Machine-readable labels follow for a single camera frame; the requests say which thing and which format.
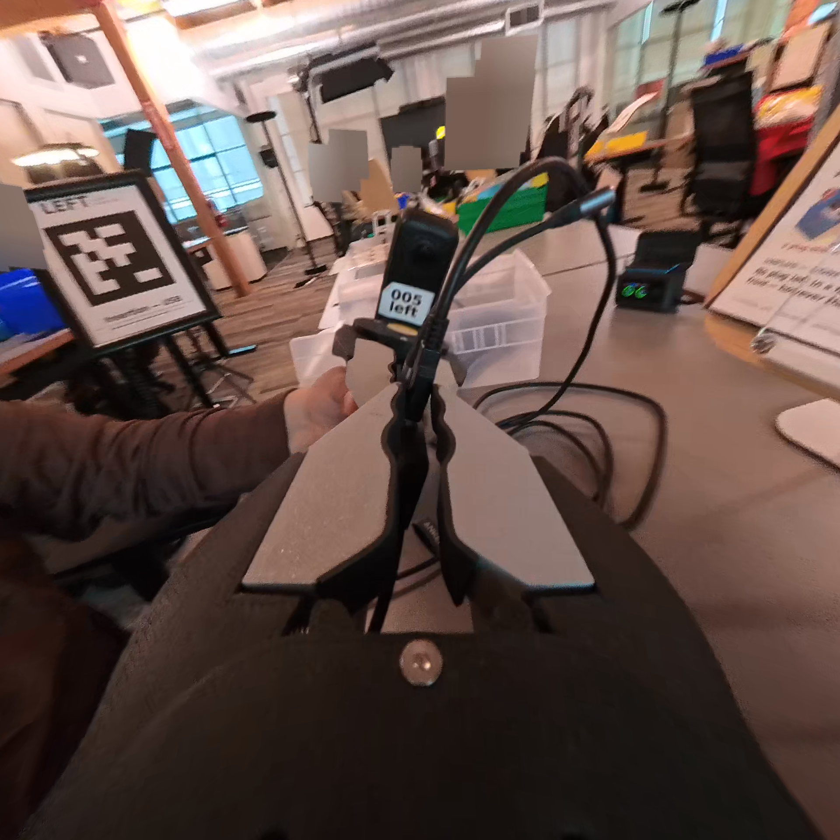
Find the black charger with green display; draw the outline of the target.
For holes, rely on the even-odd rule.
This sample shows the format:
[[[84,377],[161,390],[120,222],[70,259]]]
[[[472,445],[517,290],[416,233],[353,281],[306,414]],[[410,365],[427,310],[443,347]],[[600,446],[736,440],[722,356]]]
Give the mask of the black charger with green display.
[[[618,308],[674,314],[681,306],[688,269],[702,236],[698,231],[640,234],[633,258],[616,283]]]

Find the wooden support post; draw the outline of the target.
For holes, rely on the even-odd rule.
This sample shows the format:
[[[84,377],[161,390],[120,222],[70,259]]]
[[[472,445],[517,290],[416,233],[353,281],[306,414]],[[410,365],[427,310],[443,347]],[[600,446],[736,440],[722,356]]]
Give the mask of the wooden support post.
[[[240,261],[217,224],[215,214],[176,138],[163,101],[157,96],[144,70],[138,64],[136,53],[128,38],[128,31],[115,6],[105,1],[89,2],[88,5],[139,100],[145,118],[161,142],[171,167],[189,197],[196,213],[196,220],[214,247],[217,260],[224,269],[227,279],[239,298],[248,296],[251,288]]]

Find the hanging ceiling lamp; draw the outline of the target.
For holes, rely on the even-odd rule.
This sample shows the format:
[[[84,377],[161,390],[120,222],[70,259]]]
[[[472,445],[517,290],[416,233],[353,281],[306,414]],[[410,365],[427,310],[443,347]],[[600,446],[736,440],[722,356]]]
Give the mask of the hanging ceiling lamp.
[[[19,154],[12,162],[22,168],[43,165],[61,165],[72,161],[89,161],[98,157],[100,151],[88,143],[66,141],[43,143],[37,149]]]

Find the printed instruction sheet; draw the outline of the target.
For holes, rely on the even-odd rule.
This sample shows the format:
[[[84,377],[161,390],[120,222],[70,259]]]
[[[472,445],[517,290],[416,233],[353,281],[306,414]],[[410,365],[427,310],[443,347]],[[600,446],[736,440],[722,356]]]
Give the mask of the printed instruction sheet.
[[[839,351],[838,147],[710,309]]]

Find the framed marker sign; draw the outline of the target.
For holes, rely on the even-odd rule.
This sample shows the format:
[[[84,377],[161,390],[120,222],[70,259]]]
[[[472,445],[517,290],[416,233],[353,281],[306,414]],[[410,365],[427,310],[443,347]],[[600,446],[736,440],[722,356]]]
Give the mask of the framed marker sign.
[[[24,190],[43,244],[34,273],[76,340],[122,350],[221,315],[141,171]]]

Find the black easel stand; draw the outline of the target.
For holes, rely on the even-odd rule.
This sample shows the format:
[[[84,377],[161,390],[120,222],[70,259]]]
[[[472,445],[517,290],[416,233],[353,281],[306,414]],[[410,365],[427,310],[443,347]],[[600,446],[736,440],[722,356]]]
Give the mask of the black easel stand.
[[[65,380],[65,401],[80,415],[119,421],[253,405],[254,377],[231,362],[257,349],[229,345],[214,322],[135,340],[80,364]]]

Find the wooden sign board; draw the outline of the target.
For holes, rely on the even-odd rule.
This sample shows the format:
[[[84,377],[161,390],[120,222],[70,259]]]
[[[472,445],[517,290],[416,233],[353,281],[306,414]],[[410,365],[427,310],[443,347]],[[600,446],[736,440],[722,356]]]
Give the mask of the wooden sign board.
[[[720,349],[838,402],[838,109],[734,249],[705,305]]]

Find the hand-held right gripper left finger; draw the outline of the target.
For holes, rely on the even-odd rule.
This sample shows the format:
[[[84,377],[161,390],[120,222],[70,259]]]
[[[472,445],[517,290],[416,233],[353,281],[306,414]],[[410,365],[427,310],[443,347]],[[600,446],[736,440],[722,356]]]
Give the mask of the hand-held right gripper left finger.
[[[241,585],[377,596],[394,573],[402,394],[389,384],[303,456]]]

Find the black wall speaker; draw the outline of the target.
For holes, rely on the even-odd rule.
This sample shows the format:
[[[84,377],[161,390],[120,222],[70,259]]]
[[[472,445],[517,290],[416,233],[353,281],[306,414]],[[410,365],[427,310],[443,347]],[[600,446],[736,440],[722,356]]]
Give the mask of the black wall speaker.
[[[114,77],[95,41],[84,34],[38,34],[65,82],[96,90],[110,87]]]

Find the person's left forearm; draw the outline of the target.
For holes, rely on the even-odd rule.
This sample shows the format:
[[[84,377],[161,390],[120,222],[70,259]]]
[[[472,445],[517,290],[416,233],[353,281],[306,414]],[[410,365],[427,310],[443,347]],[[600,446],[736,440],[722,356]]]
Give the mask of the person's left forearm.
[[[290,455],[286,400],[125,422],[2,402],[2,543],[236,501]]]

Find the black office chair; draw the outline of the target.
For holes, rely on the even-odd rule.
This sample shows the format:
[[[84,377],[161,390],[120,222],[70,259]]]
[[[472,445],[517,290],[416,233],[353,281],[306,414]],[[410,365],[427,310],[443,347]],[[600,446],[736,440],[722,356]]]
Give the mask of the black office chair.
[[[681,206],[690,201],[706,230],[746,218],[758,153],[752,92],[750,71],[709,77],[689,92],[695,158]]]

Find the person's left hand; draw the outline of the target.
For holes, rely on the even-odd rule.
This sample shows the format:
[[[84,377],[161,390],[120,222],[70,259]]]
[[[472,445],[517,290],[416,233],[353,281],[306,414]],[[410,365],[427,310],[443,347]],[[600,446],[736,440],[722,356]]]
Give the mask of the person's left hand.
[[[310,386],[297,388],[286,396],[283,413],[291,455],[306,452],[358,410],[346,373],[344,366],[333,367]]]

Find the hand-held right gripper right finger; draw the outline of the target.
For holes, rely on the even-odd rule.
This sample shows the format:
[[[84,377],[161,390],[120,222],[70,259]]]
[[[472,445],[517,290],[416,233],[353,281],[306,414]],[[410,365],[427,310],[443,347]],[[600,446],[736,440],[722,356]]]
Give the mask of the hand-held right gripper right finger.
[[[470,624],[534,625],[543,601],[596,593],[527,449],[450,387],[434,387],[429,419],[442,576]]]

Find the white sign stand base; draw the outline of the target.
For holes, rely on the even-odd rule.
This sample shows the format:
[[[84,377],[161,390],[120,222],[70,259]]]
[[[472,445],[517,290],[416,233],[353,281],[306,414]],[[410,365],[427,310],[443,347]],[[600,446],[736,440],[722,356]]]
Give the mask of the white sign stand base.
[[[839,402],[821,399],[783,411],[775,419],[783,440],[839,469]]]

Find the blue plastic bin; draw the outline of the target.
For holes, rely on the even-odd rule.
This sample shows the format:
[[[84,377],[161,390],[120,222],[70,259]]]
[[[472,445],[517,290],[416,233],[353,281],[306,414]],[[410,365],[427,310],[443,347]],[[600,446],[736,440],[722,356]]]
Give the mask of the blue plastic bin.
[[[36,339],[66,328],[33,271],[15,269],[1,274],[1,341]]]

